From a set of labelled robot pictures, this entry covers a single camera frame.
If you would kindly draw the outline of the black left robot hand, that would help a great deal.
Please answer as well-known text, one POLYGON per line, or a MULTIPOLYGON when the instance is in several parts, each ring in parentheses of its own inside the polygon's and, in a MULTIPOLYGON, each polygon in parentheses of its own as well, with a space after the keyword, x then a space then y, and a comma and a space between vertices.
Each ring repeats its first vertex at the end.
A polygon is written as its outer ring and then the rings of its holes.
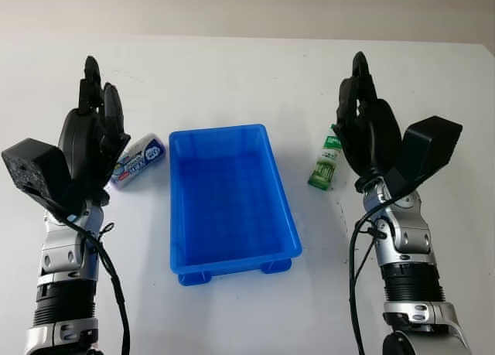
POLYGON ((130 139, 116 86, 101 83, 99 65, 88 56, 78 106, 66 116, 58 146, 72 180, 92 204, 108 205, 110 197, 104 188, 130 139))

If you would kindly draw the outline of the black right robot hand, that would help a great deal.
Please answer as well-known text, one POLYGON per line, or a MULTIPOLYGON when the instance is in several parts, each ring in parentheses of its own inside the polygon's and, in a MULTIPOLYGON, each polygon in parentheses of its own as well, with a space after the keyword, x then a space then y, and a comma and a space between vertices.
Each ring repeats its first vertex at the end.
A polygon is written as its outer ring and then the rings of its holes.
POLYGON ((401 132, 386 100, 377 96, 367 58, 359 51, 352 75, 341 82, 334 127, 351 169, 358 175, 357 192, 384 176, 394 165, 401 132))

